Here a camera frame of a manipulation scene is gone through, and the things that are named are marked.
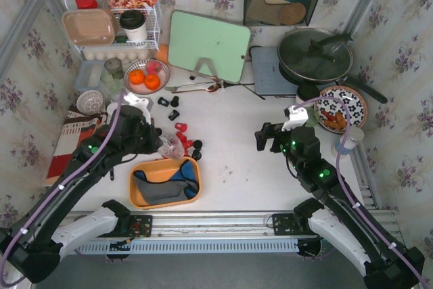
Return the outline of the clear glass cup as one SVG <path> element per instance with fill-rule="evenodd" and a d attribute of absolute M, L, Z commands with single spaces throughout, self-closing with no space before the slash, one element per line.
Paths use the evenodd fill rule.
<path fill-rule="evenodd" d="M 158 148 L 158 153 L 168 159 L 179 160 L 185 154 L 185 149 L 181 140 L 172 133 L 160 136 L 162 145 Z"/>

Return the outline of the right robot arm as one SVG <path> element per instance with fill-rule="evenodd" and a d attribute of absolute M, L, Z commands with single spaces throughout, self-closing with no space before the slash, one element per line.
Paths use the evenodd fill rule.
<path fill-rule="evenodd" d="M 339 164 L 321 155 L 321 144 L 310 127 L 286 131 L 265 123 L 255 134 L 256 148 L 283 154 L 286 166 L 311 197 L 294 208 L 302 231 L 326 239 L 359 271 L 367 288 L 413 288 L 422 283 L 425 258 L 392 236 L 357 199 Z"/>

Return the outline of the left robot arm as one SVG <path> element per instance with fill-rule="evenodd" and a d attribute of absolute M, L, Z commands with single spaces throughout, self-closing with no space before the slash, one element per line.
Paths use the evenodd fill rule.
<path fill-rule="evenodd" d="M 53 273 L 69 251 L 114 230 L 129 212 L 115 200 L 85 217 L 87 227 L 62 231 L 60 223 L 124 156 L 153 154 L 161 145 L 148 113 L 130 105 L 118 106 L 109 125 L 78 144 L 45 195 L 19 221 L 1 228 L 1 266 L 9 263 L 23 278 L 37 284 Z"/>

